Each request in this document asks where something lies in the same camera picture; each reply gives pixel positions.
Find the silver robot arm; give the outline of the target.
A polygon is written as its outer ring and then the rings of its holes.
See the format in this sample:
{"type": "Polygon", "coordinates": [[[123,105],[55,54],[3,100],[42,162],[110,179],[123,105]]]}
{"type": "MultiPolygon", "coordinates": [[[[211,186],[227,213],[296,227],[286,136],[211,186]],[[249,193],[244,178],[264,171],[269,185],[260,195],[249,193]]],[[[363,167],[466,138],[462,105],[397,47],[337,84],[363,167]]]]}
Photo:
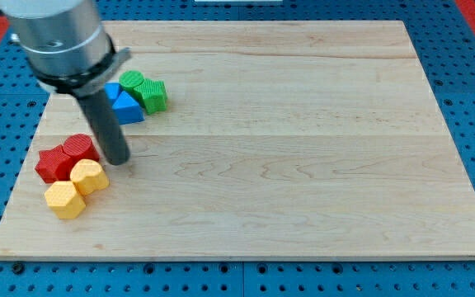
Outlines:
{"type": "Polygon", "coordinates": [[[93,95],[131,58],[115,48],[93,0],[0,0],[0,9],[48,92],[93,95]]]}

